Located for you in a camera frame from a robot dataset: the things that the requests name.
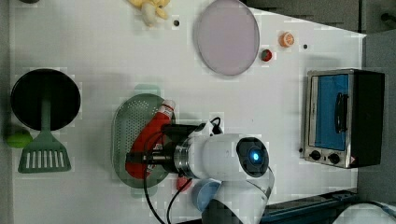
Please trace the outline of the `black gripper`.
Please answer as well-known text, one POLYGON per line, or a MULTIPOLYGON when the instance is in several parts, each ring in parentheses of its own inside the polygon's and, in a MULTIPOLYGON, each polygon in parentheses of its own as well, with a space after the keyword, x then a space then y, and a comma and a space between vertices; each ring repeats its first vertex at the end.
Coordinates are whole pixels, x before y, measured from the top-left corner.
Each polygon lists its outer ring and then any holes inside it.
POLYGON ((168 139, 162 149, 155 149, 152 156, 142 153, 127 153, 126 163, 154 163, 161 165, 168 173, 185 174, 181 153, 186 151, 184 142, 189 135, 198 128, 197 125, 165 124, 161 127, 162 133, 168 139))

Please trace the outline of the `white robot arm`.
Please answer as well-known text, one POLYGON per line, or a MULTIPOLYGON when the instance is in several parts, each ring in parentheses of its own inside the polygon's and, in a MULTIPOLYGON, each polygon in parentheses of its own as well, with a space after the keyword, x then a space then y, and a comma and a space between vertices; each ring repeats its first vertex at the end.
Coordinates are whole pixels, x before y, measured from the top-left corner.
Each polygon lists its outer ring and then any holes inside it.
POLYGON ((143 179, 150 164, 187 178, 220 182, 202 212, 203 224, 259 224, 275 182, 260 139, 223 133, 211 122, 165 124, 143 134, 126 154, 125 171, 143 179))

